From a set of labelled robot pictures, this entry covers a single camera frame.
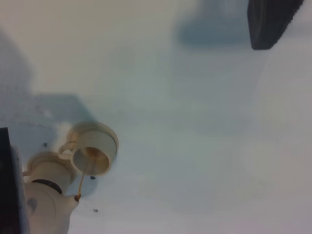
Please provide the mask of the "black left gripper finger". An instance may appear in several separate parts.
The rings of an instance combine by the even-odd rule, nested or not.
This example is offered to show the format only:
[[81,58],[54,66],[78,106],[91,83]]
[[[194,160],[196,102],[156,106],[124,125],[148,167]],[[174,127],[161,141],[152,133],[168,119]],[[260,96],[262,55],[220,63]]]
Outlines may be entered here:
[[303,0],[249,0],[247,19],[251,48],[269,50],[282,37]]

